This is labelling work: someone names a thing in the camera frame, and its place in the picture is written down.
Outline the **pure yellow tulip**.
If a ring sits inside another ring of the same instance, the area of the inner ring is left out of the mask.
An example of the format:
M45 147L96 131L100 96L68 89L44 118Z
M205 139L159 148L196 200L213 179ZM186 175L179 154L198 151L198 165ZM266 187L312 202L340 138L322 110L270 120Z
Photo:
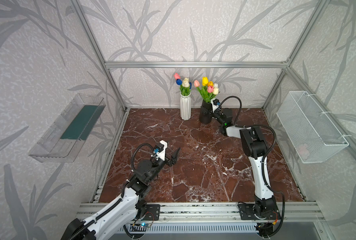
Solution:
M203 78L202 78L202 85L203 85L203 86L207 86L207 85L208 85L208 82L209 82L209 81L208 81L208 78L207 78L207 77L203 77Z

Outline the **white ribbed vase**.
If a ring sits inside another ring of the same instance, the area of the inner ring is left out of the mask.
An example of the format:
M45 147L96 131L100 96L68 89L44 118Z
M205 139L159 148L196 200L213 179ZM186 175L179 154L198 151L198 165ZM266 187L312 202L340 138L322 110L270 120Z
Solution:
M180 96L180 116L184 121L191 117L191 98L190 94L187 96Z

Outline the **black cone vase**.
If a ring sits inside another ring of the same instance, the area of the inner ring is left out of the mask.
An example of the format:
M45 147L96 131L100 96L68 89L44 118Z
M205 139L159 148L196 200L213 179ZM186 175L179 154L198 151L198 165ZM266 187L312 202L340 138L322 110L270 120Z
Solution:
M206 125L212 121L212 104L207 103L205 100L202 101L200 107L199 121Z

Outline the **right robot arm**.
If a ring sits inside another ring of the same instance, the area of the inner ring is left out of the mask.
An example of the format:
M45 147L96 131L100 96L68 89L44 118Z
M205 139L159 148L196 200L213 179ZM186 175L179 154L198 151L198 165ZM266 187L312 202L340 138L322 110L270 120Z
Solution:
M267 155L274 145L267 145L264 134L261 130L264 125L238 126L232 124L232 110L221 110L216 106L212 110L201 107L200 119L216 119L220 123L220 132L227 137L241 140L244 154L248 157L255 183L254 203L247 204L240 202L237 204L242 220L273 220L277 222L282 218L277 206L274 191L271 188L268 169Z

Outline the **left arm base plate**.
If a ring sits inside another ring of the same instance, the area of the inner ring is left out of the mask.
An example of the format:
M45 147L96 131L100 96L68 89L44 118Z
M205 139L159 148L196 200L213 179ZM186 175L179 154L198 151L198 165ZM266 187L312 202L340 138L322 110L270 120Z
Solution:
M146 204L138 210L136 220L142 221L158 221L161 213L161 205Z

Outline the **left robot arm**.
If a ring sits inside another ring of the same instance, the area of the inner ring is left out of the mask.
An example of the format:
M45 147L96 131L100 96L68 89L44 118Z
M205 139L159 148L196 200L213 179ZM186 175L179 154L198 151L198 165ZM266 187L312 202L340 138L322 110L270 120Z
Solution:
M164 166L171 167L177 163L181 148L168 158L167 147L164 144L158 143L154 148L150 144L141 144L136 152L144 146L153 150L151 158L141 161L136 166L137 153L132 155L131 167L134 174L124 184L121 194L83 221L79 219L71 221L61 237L62 240L108 240L128 222L138 220L146 214L147 203L144 198L152 188L150 183Z

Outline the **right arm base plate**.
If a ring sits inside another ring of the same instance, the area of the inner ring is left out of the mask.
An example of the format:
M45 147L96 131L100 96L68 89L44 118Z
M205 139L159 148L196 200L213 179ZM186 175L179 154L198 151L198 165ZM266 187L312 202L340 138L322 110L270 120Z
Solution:
M278 221L281 220L281 213L278 206L273 201L256 202L248 204L239 202L237 204L241 220L262 220Z

